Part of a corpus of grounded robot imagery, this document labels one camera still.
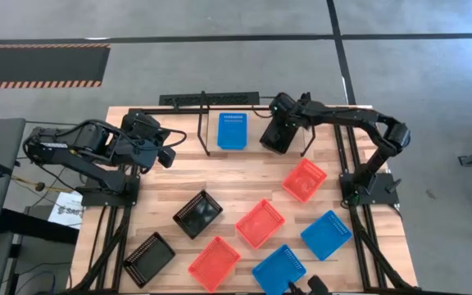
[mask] table leg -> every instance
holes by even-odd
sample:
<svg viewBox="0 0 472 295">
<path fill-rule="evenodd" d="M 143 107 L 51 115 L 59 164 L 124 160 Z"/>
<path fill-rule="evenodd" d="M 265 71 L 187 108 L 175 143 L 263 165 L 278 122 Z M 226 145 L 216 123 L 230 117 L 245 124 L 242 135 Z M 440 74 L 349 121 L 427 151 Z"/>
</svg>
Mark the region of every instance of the table leg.
<svg viewBox="0 0 472 295">
<path fill-rule="evenodd" d="M 0 231 L 10 231 L 48 241 L 75 244 L 79 231 L 69 226 L 41 220 L 23 213 L 2 209 Z"/>
</svg>

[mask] paper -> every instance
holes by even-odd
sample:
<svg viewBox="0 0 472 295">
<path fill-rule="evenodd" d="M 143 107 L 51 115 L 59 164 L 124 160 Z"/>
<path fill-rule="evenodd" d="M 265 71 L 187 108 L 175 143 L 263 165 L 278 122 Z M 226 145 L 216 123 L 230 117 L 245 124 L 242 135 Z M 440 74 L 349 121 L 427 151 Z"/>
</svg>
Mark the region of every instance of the paper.
<svg viewBox="0 0 472 295">
<path fill-rule="evenodd" d="M 59 193 L 56 205 L 50 212 L 48 221 L 59 225 L 68 225 L 71 228 L 81 228 L 83 220 L 83 207 L 81 206 L 82 196 L 77 193 Z"/>
</svg>

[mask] black and orange warning mat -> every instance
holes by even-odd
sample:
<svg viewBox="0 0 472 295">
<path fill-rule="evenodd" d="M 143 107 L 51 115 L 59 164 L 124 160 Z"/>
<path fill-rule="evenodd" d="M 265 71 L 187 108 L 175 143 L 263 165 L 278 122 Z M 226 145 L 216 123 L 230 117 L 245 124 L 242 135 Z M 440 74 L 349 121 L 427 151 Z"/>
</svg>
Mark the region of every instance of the black and orange warning mat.
<svg viewBox="0 0 472 295">
<path fill-rule="evenodd" d="M 0 45 L 0 89 L 98 87 L 110 44 Z"/>
</svg>

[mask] plastic basket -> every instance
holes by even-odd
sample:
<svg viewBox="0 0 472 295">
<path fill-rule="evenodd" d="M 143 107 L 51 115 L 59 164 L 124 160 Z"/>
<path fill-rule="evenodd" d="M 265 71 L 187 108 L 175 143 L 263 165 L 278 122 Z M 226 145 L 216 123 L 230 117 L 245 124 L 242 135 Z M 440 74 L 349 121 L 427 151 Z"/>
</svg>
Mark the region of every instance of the plastic basket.
<svg viewBox="0 0 472 295">
<path fill-rule="evenodd" d="M 172 219 L 190 238 L 196 238 L 222 211 L 211 195 L 202 190 Z"/>
<path fill-rule="evenodd" d="M 282 185 L 301 202 L 307 202 L 324 182 L 327 174 L 314 163 L 303 158 Z"/>
<path fill-rule="evenodd" d="M 285 219 L 263 199 L 236 224 L 236 230 L 258 249 L 266 240 L 274 234 Z"/>
<path fill-rule="evenodd" d="M 226 241 L 214 237 L 188 267 L 188 272 L 205 289 L 214 292 L 240 257 Z"/>
<path fill-rule="evenodd" d="M 220 113 L 218 146 L 232 150 L 243 150 L 247 146 L 247 114 Z"/>
<path fill-rule="evenodd" d="M 289 282 L 295 283 L 305 273 L 305 267 L 287 245 L 278 248 L 252 269 L 252 275 L 267 295 L 283 294 Z"/>
<path fill-rule="evenodd" d="M 143 288 L 175 255 L 156 232 L 123 261 L 123 267 L 138 287 Z"/>
<path fill-rule="evenodd" d="M 302 231 L 302 239 L 320 261 L 338 250 L 351 236 L 351 231 L 329 210 Z"/>
</svg>

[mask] red basket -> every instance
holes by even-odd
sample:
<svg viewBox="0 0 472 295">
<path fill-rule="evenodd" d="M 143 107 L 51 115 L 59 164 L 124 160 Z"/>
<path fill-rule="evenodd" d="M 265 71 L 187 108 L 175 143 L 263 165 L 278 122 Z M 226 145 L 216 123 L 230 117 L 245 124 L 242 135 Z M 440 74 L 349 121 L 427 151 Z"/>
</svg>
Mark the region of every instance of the red basket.
<svg viewBox="0 0 472 295">
<path fill-rule="evenodd" d="M 301 202 L 307 202 L 319 186 L 327 178 L 327 174 L 314 163 L 303 158 L 287 176 L 282 185 Z"/>
<path fill-rule="evenodd" d="M 284 222 L 285 219 L 263 199 L 238 221 L 236 230 L 258 249 Z"/>
<path fill-rule="evenodd" d="M 188 267 L 188 272 L 212 293 L 229 274 L 240 257 L 226 241 L 220 237 L 214 237 Z"/>
</svg>

